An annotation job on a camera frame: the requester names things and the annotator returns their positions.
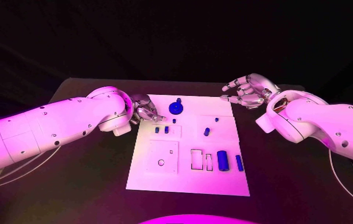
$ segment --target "white platform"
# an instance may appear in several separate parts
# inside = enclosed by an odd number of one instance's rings
[[[127,189],[251,196],[245,165],[239,171],[235,159],[241,149],[231,103],[219,97],[149,96],[167,121],[140,123]],[[173,115],[169,105],[177,98],[185,110]],[[203,170],[192,169],[192,149],[202,150]],[[219,171],[221,150],[228,153],[229,171]],[[212,154],[212,171],[206,170],[206,154]]]

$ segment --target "cable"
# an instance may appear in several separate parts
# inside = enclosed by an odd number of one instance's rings
[[[2,177],[0,177],[0,180],[4,178],[4,177],[7,177],[12,173],[15,173],[19,169],[22,169],[30,162],[33,162],[38,158],[39,158],[39,156],[42,155],[43,153],[40,153],[33,159],[30,159],[19,168],[16,168],[12,172],[9,172],[6,175],[3,175]]]
[[[36,168],[33,168],[26,174],[20,175],[20,176],[19,176],[17,178],[15,178],[13,180],[10,180],[10,181],[2,183],[0,186],[4,185],[4,184],[7,184],[7,183],[10,183],[10,182],[13,182],[15,180],[20,179],[20,178],[25,177],[33,170],[36,170],[36,169],[45,164],[45,162],[52,158],[52,156],[53,156],[55,153],[58,152],[59,148],[55,150],[55,152],[52,153],[52,155],[48,157],[48,159],[40,163],[40,165],[39,165]]]
[[[336,179],[337,179],[337,181],[339,181],[342,187],[344,188],[346,192],[347,192],[349,195],[353,197],[353,194],[352,194],[350,191],[346,189],[343,183],[340,182],[339,176],[337,176],[337,174],[336,174],[336,171],[334,171],[334,168],[333,168],[333,158],[331,158],[331,150],[330,150],[330,149],[329,149],[329,156],[330,156],[330,164],[331,164],[331,169],[333,169],[333,174],[334,174],[334,176],[336,176]]]

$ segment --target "table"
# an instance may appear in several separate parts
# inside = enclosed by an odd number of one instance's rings
[[[102,86],[128,94],[223,94],[223,83],[71,78],[51,103],[85,97]],[[138,223],[177,214],[259,223],[352,222],[353,199],[334,179],[324,145],[313,138],[294,144],[277,131],[265,134],[255,123],[265,106],[249,111],[232,105],[232,110],[251,197],[125,190],[138,126],[120,137],[97,128],[59,149],[39,169],[0,187],[2,223]]]

